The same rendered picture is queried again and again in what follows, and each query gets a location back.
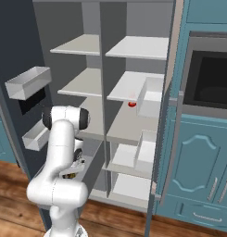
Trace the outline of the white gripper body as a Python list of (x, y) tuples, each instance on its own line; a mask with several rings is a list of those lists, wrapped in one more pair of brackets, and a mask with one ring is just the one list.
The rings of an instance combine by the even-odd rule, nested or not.
[(85, 167), (85, 159), (80, 158), (75, 161), (69, 168), (60, 172), (60, 177), (63, 179), (73, 179), (78, 173), (82, 172)]

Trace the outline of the white crisper drawer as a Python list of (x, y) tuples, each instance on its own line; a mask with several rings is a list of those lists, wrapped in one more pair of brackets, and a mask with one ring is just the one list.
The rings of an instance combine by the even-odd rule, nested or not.
[(150, 192), (150, 183), (149, 179), (120, 173), (116, 179), (113, 193), (147, 200)]
[(134, 168), (134, 158), (137, 147), (133, 145), (120, 143), (110, 166), (113, 169), (129, 169)]

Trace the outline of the grey fridge shelf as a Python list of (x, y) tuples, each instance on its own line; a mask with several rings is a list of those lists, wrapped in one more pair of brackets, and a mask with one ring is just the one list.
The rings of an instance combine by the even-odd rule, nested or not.
[(107, 141), (137, 145), (142, 130), (157, 131), (158, 119), (140, 117), (135, 107), (124, 102), (107, 133)]

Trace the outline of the white fridge shelf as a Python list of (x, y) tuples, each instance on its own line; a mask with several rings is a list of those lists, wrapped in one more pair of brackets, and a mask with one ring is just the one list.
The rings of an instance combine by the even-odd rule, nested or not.
[(107, 96), (108, 100), (136, 102), (147, 78), (164, 80), (163, 74), (125, 71)]
[(74, 54), (74, 55), (100, 55), (99, 36), (96, 34), (83, 34), (71, 41), (57, 46), (50, 50), (56, 54)]
[(106, 56), (166, 60), (168, 45), (168, 38), (125, 36)]
[(57, 92), (66, 95), (101, 97), (101, 70), (87, 68)]

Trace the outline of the dark left fridge door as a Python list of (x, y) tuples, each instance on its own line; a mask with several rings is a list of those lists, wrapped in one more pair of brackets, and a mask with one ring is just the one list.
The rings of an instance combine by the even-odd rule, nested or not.
[(42, 118), (43, 108), (52, 105), (50, 90), (44, 87), (20, 102), (8, 96), (5, 83), (43, 64), (32, 0), (0, 0), (0, 112), (15, 157), (29, 179), (44, 164), (47, 148), (28, 150), (22, 136)]

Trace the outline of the teal drawer front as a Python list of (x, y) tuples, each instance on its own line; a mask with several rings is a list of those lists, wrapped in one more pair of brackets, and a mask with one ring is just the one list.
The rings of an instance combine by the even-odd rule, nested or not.
[[(196, 218), (193, 215), (193, 212), (209, 218), (222, 218), (222, 222)], [(187, 222), (200, 224), (220, 231), (227, 231), (227, 209), (203, 205), (195, 202), (179, 202), (175, 209), (175, 215)]]

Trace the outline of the grey open fridge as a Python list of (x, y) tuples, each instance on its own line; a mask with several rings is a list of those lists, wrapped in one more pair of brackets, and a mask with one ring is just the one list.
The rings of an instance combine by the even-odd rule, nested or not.
[[(125, 71), (163, 74), (166, 60), (106, 56), (125, 36), (163, 37), (170, 40), (173, 0), (33, 0), (35, 17), (44, 53), (51, 69), (52, 101), (56, 105), (83, 107), (90, 114), (90, 124), (80, 131), (82, 156), (94, 156), (103, 145), (104, 163), (90, 192), (92, 199), (114, 206), (145, 212), (147, 200), (113, 193), (118, 175), (128, 174), (149, 179), (145, 173), (129, 169), (113, 169), (110, 164), (119, 143), (107, 141), (107, 133), (122, 104), (129, 101), (108, 100), (107, 96)], [(56, 54), (50, 50), (83, 34), (99, 36), (100, 55)], [(101, 70), (102, 96), (59, 94), (85, 69)]]

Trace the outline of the grey right fridge door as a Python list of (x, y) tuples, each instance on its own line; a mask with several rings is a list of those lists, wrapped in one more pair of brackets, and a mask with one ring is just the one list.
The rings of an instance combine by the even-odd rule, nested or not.
[(166, 62), (166, 67), (165, 67), (165, 77), (164, 77), (164, 82), (163, 82), (162, 99), (161, 99), (160, 113), (159, 113), (159, 119), (158, 119), (158, 132), (157, 132), (156, 148), (155, 148), (154, 162), (153, 162), (153, 168), (152, 168), (151, 187), (150, 187), (150, 195), (149, 195), (148, 208), (147, 208), (147, 214), (146, 214), (144, 237), (149, 237), (150, 223), (151, 223), (153, 207), (154, 207), (154, 203), (156, 199), (158, 170), (159, 170), (159, 162), (161, 158), (161, 154), (160, 154), (161, 145), (162, 145), (162, 140), (163, 140), (165, 121), (167, 118), (167, 107), (169, 103), (168, 100), (170, 97), (168, 90), (170, 89), (170, 82), (171, 82), (173, 71), (174, 71), (182, 16), (183, 16), (183, 0), (174, 0), (171, 24), (170, 24), (170, 40), (169, 40), (169, 47), (168, 47), (168, 56), (167, 56), (167, 62)]

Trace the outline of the small white door bin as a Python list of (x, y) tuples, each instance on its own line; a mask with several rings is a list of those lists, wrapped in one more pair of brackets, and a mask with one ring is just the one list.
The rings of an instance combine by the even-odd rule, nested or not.
[(26, 149), (40, 151), (48, 142), (50, 130), (39, 120), (28, 132), (22, 136)]

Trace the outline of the teal base cabinet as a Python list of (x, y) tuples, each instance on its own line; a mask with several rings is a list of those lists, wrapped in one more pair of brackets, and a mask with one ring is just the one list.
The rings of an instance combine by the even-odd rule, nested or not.
[(14, 156), (12, 147), (6, 135), (6, 130), (0, 117), (0, 160), (8, 163), (15, 163), (16, 158)]

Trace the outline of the large white door bin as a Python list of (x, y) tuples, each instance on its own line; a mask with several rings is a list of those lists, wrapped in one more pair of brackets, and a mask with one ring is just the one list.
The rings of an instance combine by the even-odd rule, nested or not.
[(10, 99), (26, 101), (52, 81), (49, 67), (33, 67), (5, 83)]

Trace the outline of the teal arched cabinet door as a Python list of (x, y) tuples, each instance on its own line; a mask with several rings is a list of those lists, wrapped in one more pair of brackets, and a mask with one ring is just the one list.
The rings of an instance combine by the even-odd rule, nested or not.
[(221, 129), (182, 121), (167, 194), (210, 201), (218, 179), (213, 172), (221, 150)]

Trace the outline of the built-in black oven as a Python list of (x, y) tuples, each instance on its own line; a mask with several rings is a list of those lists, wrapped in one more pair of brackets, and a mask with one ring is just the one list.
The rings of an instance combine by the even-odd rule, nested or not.
[(227, 119), (226, 32), (190, 32), (180, 91), (183, 113)]

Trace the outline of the teal overhead cabinet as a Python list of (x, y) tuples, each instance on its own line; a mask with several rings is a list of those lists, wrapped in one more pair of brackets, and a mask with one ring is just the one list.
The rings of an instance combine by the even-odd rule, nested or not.
[(227, 0), (190, 0), (187, 21), (227, 24)]

